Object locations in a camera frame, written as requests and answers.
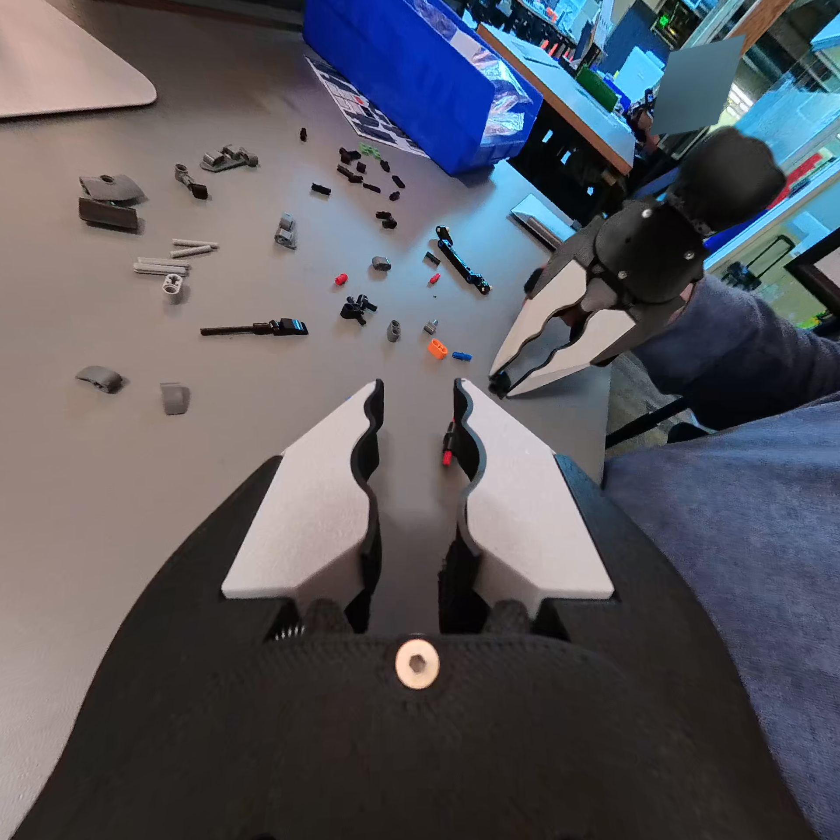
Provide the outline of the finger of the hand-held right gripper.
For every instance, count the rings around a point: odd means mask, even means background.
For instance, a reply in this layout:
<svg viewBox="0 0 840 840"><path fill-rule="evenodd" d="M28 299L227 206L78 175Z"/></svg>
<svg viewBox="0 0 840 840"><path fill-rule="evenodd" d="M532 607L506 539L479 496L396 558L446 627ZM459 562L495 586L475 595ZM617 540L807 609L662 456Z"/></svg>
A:
<svg viewBox="0 0 840 840"><path fill-rule="evenodd" d="M532 308L520 310L500 348L500 396L523 396L587 369L636 326L628 311L596 311L584 322L575 341L553 351L542 365L513 381L508 372L509 363L519 356L527 343L540 335L546 322Z"/></svg>
<svg viewBox="0 0 840 840"><path fill-rule="evenodd" d="M542 272L536 273L535 277L537 278L537 281L542 282L542 285L540 289L533 288L530 292L527 292L526 297L521 305L521 309L532 308L539 315L541 315L543 319L547 320L540 335L543 333L550 320L557 318L563 314L569 314L571 315L571 319L575 320L576 308L581 303L587 288L585 268L582 267L576 260L572 259L563 266L561 266L560 264L546 266L544 267L544 270ZM524 346L519 356L521 355L522 351L525 350L528 344L529 343L527 343ZM501 346L490 367L488 377L501 370ZM510 367L515 360L510 362L508 366L508 372L510 377ZM521 377L523 377L526 373L527 371L521 374L516 380L512 378L511 379L515 382Z"/></svg>

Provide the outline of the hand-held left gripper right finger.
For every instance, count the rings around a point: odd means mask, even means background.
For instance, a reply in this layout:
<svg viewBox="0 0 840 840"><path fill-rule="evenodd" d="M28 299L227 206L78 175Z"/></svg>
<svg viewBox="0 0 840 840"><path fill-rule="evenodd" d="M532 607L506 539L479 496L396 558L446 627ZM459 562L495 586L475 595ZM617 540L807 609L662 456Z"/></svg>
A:
<svg viewBox="0 0 840 840"><path fill-rule="evenodd" d="M514 602L609 604L616 588L562 458L466 378L455 380L455 459L468 483L455 531L455 634L477 634Z"/></svg>

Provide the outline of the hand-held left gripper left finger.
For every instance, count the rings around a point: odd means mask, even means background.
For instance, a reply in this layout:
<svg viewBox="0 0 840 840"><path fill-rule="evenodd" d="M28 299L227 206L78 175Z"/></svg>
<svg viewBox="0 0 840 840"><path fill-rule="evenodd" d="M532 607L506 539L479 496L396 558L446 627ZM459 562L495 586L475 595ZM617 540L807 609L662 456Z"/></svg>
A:
<svg viewBox="0 0 840 840"><path fill-rule="evenodd" d="M222 583L228 600L286 598L300 614L319 601L367 631L382 572L377 500L384 383L373 380L280 453Z"/></svg>

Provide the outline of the lego sticker sheet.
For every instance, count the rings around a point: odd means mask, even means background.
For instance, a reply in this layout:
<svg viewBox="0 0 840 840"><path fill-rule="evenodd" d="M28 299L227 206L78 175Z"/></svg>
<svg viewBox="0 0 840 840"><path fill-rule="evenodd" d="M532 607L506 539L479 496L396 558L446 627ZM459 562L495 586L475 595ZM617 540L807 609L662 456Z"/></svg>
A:
<svg viewBox="0 0 840 840"><path fill-rule="evenodd" d="M306 57L315 77L329 94L356 134L368 144L404 151L427 159L427 154L399 129L383 111L363 96L328 62L319 57Z"/></svg>

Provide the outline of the person's right forearm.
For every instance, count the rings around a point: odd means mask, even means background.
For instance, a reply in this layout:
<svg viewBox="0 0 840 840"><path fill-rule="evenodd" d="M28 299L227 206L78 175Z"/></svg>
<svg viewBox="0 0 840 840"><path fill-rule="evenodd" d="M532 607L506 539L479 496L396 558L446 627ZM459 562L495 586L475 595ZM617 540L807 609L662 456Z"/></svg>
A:
<svg viewBox="0 0 840 840"><path fill-rule="evenodd" d="M722 431L779 418L838 432L838 342L707 275L665 330L633 351L652 383Z"/></svg>

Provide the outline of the black lego beam with blue pins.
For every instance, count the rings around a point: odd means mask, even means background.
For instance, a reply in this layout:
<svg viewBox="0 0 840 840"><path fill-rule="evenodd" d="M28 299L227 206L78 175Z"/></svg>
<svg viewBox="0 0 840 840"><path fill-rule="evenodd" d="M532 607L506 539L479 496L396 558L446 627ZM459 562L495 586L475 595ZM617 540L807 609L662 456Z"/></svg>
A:
<svg viewBox="0 0 840 840"><path fill-rule="evenodd" d="M471 269L455 250L452 235L447 226L438 225L435 228L437 249L455 269L456 273L470 286L478 290L483 297L489 295L492 286L478 272Z"/></svg>

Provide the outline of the group of black lego pins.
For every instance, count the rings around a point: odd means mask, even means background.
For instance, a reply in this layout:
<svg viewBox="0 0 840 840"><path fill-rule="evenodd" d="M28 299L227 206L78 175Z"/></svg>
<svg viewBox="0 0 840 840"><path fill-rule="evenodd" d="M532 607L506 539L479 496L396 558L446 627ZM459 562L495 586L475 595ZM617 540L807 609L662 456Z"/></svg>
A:
<svg viewBox="0 0 840 840"><path fill-rule="evenodd" d="M308 141L308 129L306 127L300 128L299 141L301 143L306 143ZM377 195L382 194L382 189L378 185L370 182L370 180L366 180L367 164L363 159L370 156L360 155L357 149L358 147L355 149L339 147L339 163L337 164L336 172L341 175L348 184L362 186L363 189ZM392 178L395 190L389 193L388 200L395 203L400 199L402 192L406 189L406 184L399 175L392 172L388 161L382 158L382 162L378 162L378 165L385 174L390 175ZM313 182L310 186L310 192L327 198L331 196L332 188L324 184ZM374 217L379 220L381 226L386 230L393 230L397 227L397 222L391 211L377 211L374 214Z"/></svg>

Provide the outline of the black curved lego panel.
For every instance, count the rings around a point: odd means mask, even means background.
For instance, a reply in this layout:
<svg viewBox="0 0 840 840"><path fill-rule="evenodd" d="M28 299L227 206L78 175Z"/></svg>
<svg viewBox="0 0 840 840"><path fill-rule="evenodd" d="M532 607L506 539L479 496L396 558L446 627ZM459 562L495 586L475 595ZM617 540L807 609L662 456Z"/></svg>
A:
<svg viewBox="0 0 840 840"><path fill-rule="evenodd" d="M132 235L140 232L140 220L132 206L81 196L78 198L78 215L90 226L116 229Z"/></svg>

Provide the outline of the grey curved lego panel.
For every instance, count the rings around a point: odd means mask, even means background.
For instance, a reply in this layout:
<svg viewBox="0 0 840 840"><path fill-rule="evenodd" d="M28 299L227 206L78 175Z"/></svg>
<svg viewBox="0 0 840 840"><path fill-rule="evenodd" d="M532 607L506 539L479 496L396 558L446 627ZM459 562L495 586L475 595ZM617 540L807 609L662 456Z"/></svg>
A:
<svg viewBox="0 0 840 840"><path fill-rule="evenodd" d="M79 183L85 195L95 202L133 205L146 200L139 184L125 174L82 175Z"/></svg>

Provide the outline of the grey flat object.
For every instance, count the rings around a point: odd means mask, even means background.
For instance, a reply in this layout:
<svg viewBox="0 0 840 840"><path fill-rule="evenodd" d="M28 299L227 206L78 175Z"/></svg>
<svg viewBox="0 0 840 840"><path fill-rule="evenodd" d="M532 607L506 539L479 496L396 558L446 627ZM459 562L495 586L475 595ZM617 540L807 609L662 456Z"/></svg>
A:
<svg viewBox="0 0 840 840"><path fill-rule="evenodd" d="M552 253L581 229L579 223L554 210L531 192L510 210L509 216Z"/></svg>

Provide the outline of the green box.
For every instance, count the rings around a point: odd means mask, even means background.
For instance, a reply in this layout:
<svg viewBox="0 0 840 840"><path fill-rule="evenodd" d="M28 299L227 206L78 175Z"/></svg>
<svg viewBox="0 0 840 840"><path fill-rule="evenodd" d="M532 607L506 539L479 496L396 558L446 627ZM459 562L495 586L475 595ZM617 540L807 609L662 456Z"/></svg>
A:
<svg viewBox="0 0 840 840"><path fill-rule="evenodd" d="M607 112L614 112L620 96L594 70L587 66L580 66L575 74L578 85L586 91Z"/></svg>

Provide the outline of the wooden edged background desk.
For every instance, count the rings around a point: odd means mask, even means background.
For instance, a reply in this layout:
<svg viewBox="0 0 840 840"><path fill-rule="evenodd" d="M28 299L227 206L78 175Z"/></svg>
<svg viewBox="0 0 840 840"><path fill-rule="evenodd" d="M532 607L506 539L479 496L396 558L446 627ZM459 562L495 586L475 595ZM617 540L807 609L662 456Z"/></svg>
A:
<svg viewBox="0 0 840 840"><path fill-rule="evenodd" d="M568 123L620 175L634 165L635 137L624 119L607 111L549 54L498 28L480 24L476 30L544 102Z"/></svg>

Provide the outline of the person's blue fleece sweater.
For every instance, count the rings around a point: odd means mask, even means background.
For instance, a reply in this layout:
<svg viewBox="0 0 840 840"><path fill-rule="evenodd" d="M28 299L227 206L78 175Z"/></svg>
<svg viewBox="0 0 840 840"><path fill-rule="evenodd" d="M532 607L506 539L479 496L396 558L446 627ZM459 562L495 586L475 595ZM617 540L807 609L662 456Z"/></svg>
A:
<svg viewBox="0 0 840 840"><path fill-rule="evenodd" d="M612 458L603 480L710 615L821 838L839 836L838 446L834 393Z"/></svg>

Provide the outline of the shiny plastic bags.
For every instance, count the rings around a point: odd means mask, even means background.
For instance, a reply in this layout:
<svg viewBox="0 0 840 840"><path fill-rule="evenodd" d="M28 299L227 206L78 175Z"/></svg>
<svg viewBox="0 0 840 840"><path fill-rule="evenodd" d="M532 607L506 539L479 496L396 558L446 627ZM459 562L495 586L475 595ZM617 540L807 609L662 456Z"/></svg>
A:
<svg viewBox="0 0 840 840"><path fill-rule="evenodd" d="M524 116L515 108L531 104L532 100L508 64L491 53L486 45L473 35L468 35L454 24L445 13L427 1L412 1L414 11L426 24L441 35L468 63L487 79L493 87L480 145L508 142L524 125Z"/></svg>

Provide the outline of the blue storage bin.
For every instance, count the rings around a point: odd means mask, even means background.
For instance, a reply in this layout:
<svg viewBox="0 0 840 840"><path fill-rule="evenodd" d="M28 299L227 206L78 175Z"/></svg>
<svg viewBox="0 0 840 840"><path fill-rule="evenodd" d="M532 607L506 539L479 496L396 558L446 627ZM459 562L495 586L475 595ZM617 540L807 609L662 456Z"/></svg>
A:
<svg viewBox="0 0 840 840"><path fill-rule="evenodd" d="M430 3L505 61L446 3ZM303 37L449 175L517 156L539 114L542 96L505 61L532 103L515 108L524 116L519 133L482 147L494 89L410 2L308 1Z"/></svg>

